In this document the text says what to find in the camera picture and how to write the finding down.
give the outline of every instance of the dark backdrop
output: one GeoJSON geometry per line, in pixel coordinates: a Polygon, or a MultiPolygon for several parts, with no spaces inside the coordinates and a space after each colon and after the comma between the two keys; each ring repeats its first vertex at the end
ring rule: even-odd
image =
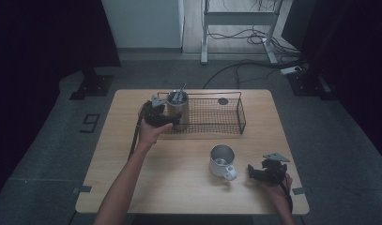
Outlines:
{"type": "Polygon", "coordinates": [[[48,117],[59,81],[120,67],[99,0],[0,1],[0,190],[48,117]]]}
{"type": "Polygon", "coordinates": [[[307,74],[324,77],[382,155],[382,0],[295,0],[283,37],[301,49],[307,74]]]}

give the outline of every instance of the black handheld object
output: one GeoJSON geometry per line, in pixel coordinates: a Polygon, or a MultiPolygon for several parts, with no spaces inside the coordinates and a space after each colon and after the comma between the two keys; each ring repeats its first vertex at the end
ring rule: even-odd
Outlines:
{"type": "Polygon", "coordinates": [[[290,189],[287,189],[283,184],[283,180],[286,177],[287,165],[282,165],[281,163],[281,161],[290,160],[277,153],[264,157],[267,159],[262,162],[263,171],[255,170],[253,166],[248,165],[249,177],[254,180],[270,183],[272,186],[281,186],[285,198],[289,203],[290,212],[293,212],[293,200],[290,196],[290,189]]]}
{"type": "Polygon", "coordinates": [[[181,119],[181,113],[170,116],[164,115],[164,107],[165,105],[159,105],[157,107],[152,106],[152,102],[148,101],[144,104],[141,115],[144,117],[145,121],[155,128],[164,126],[166,124],[173,123],[174,125],[179,124],[179,120],[181,119]]]}
{"type": "Polygon", "coordinates": [[[135,144],[137,143],[142,119],[145,119],[145,122],[147,124],[155,128],[158,128],[170,123],[173,123],[174,125],[179,124],[179,120],[181,119],[181,114],[168,116],[168,115],[164,115],[163,112],[164,112],[164,104],[153,107],[152,101],[147,101],[142,106],[142,109],[138,114],[138,121],[137,121],[137,126],[135,127],[134,137],[132,139],[129,159],[132,153],[134,153],[135,144]]]}
{"type": "Polygon", "coordinates": [[[287,165],[280,161],[265,159],[263,162],[263,171],[255,170],[253,166],[249,165],[249,177],[263,182],[268,182],[271,185],[279,185],[286,176],[287,165]]]}

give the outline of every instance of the forearm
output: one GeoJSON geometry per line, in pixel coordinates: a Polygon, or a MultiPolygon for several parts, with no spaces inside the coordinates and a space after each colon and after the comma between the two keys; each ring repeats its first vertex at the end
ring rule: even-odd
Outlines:
{"type": "Polygon", "coordinates": [[[121,224],[123,222],[148,150],[146,148],[147,146],[137,146],[106,194],[94,224],[121,224]]]}
{"type": "Polygon", "coordinates": [[[278,211],[281,225],[295,225],[293,215],[290,212],[288,202],[283,199],[274,203],[276,210],[278,211]]]}

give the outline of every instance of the wire basket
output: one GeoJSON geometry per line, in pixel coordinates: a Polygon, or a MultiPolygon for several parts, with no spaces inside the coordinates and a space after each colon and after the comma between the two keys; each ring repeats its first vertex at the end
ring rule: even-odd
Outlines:
{"type": "MultiPolygon", "coordinates": [[[[166,98],[168,93],[158,93],[159,98],[166,98]]],[[[246,127],[241,102],[241,92],[188,94],[189,123],[176,125],[166,134],[184,133],[230,133],[243,134],[246,127]]]]}

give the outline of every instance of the person's right hand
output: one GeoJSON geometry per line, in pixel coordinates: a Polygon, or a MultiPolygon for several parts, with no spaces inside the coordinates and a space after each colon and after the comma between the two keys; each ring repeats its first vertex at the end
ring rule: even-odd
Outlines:
{"type": "MultiPolygon", "coordinates": [[[[290,190],[291,184],[293,183],[293,178],[290,177],[289,174],[286,174],[283,179],[284,186],[290,190]]],[[[270,201],[275,205],[275,207],[287,206],[288,202],[285,197],[285,193],[280,185],[272,186],[271,184],[260,182],[260,186],[265,190],[267,195],[269,196],[270,201]]]]}
{"type": "Polygon", "coordinates": [[[138,142],[138,145],[142,145],[147,150],[149,150],[149,148],[156,143],[156,141],[159,138],[159,135],[162,132],[172,127],[173,127],[173,124],[166,124],[161,127],[152,127],[149,124],[147,124],[145,120],[143,119],[141,121],[140,134],[139,134],[140,140],[138,142]]]}

